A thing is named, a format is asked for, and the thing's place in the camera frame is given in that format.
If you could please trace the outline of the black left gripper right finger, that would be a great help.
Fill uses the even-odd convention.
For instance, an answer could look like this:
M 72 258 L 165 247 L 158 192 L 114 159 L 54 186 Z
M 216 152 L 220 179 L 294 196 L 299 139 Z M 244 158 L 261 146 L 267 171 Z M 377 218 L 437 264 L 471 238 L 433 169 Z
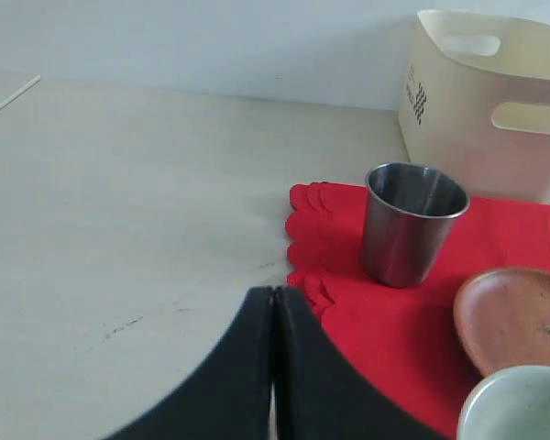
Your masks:
M 273 385 L 279 439 L 442 439 L 341 354 L 303 293 L 274 291 Z

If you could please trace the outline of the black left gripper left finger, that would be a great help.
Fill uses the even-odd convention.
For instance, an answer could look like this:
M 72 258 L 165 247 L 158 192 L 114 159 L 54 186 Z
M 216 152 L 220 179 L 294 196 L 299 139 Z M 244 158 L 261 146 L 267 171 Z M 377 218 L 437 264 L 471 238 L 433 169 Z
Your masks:
M 250 289 L 231 325 L 175 390 L 111 439 L 267 439 L 274 290 Z

